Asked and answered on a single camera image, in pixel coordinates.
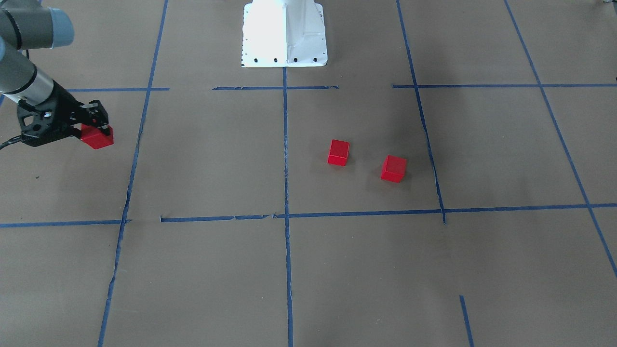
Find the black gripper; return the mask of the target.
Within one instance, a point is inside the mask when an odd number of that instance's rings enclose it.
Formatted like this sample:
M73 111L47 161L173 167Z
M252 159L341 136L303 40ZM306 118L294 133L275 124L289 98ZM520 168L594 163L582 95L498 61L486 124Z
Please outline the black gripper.
M30 147L78 137L80 131L74 125L79 123L110 132L108 113L100 100L84 104L57 82L42 103L31 105L20 101L17 118L21 127L20 140Z

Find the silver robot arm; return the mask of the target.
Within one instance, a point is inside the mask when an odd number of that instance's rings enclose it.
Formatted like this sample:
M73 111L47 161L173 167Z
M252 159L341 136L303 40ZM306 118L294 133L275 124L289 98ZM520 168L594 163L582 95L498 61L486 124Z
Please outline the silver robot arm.
M29 58L33 49L69 46L75 37L68 14L37 0L3 0L0 9L0 90L17 104L20 134L1 144L40 147L75 137L93 149L114 143L101 101L78 101Z

